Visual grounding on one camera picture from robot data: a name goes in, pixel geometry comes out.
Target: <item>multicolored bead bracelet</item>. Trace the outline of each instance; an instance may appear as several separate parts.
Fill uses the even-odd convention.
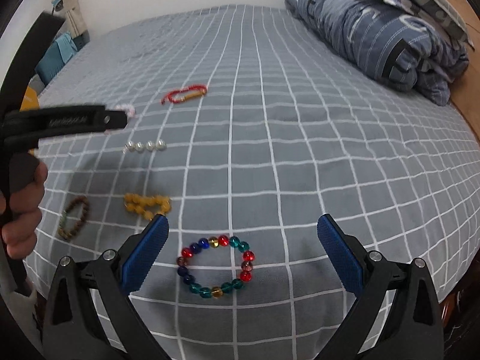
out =
[[[194,254],[200,253],[203,249],[210,247],[216,248],[219,245],[228,246],[238,249],[243,253],[243,262],[241,264],[242,271],[238,278],[233,279],[231,282],[223,283],[221,286],[215,286],[212,288],[203,287],[195,282],[195,277],[189,272],[187,268],[188,261],[194,256]],[[250,250],[248,243],[240,241],[238,237],[227,237],[221,235],[220,237],[210,237],[208,239],[201,238],[198,242],[194,242],[189,247],[184,247],[181,252],[181,256],[177,258],[177,273],[183,278],[183,282],[189,286],[190,292],[194,294],[200,294],[201,297],[208,298],[220,298],[223,294],[229,294],[233,290],[240,290],[243,287],[243,283],[251,280],[251,270],[254,268],[252,261],[255,260],[254,253]]]

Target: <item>blue glass bead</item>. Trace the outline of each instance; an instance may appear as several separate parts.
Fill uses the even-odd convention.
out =
[[[188,268],[184,265],[179,266],[177,268],[177,273],[178,273],[178,276],[181,276],[183,278],[183,276],[188,275]]]
[[[185,284],[192,284],[195,283],[195,278],[192,274],[186,274],[185,276],[183,276],[183,282]]]
[[[202,248],[200,247],[199,244],[194,242],[193,244],[190,245],[190,250],[193,254],[198,254],[202,251]]]
[[[200,288],[202,288],[202,286],[198,283],[191,283],[190,284],[190,292],[193,293],[193,294],[200,293]]]
[[[202,249],[208,249],[210,247],[210,244],[208,243],[208,239],[206,238],[200,238],[198,240],[198,244]]]
[[[229,294],[233,290],[232,283],[223,283],[220,288],[222,289],[224,294]]]
[[[233,279],[232,287],[235,288],[236,290],[240,290],[240,288],[243,287],[243,281],[241,281],[240,279]]]
[[[242,241],[238,244],[238,251],[240,253],[243,253],[245,251],[249,251],[250,250],[250,245],[248,243],[246,243],[245,241]]]
[[[208,287],[202,287],[200,288],[200,296],[209,299],[212,297],[212,291]]]
[[[229,244],[232,248],[236,248],[240,244],[240,240],[238,237],[230,237]]]

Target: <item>mattress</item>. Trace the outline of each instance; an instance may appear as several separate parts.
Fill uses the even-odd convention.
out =
[[[208,85],[205,97],[160,104],[194,83]],[[174,359],[314,358],[354,301],[316,237],[325,212],[368,250],[423,257],[439,300],[478,250],[480,150],[462,116],[366,78],[286,10],[228,5],[120,28],[82,49],[40,103],[132,104],[137,116],[122,131],[41,143],[50,174],[30,276],[46,295],[62,256],[94,259],[140,232],[146,221],[126,212],[125,193],[170,196],[169,239],[130,299]],[[160,138],[165,151],[122,151],[128,140]],[[90,200],[90,220],[68,243],[57,226],[78,195]],[[249,243],[253,279],[203,299],[175,261],[220,234]],[[190,271],[213,286],[240,263],[240,253],[218,248],[196,255]]]

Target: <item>finger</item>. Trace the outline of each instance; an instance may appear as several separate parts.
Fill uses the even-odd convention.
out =
[[[15,246],[25,242],[35,232],[42,220],[42,212],[36,209],[32,212],[20,215],[13,222],[7,223],[1,230],[3,241],[8,246]]]
[[[34,176],[35,183],[39,185],[43,185],[43,183],[47,180],[48,176],[49,176],[49,170],[47,168],[47,165],[45,165],[44,162],[40,162],[37,166],[37,169],[35,170],[35,176]]]
[[[37,244],[37,235],[31,234],[28,239],[16,245],[7,245],[7,253],[14,260],[20,260],[27,257],[35,249]]]
[[[43,184],[30,183],[11,195],[10,208],[18,214],[34,211],[42,201],[43,195],[45,195]]]

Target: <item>folded blanket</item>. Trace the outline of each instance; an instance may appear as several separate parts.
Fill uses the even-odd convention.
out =
[[[427,21],[428,15],[413,16],[421,10],[409,0],[285,3],[295,17],[368,77],[403,92],[415,88],[438,105],[447,104],[448,83],[468,66],[464,44],[433,20]]]

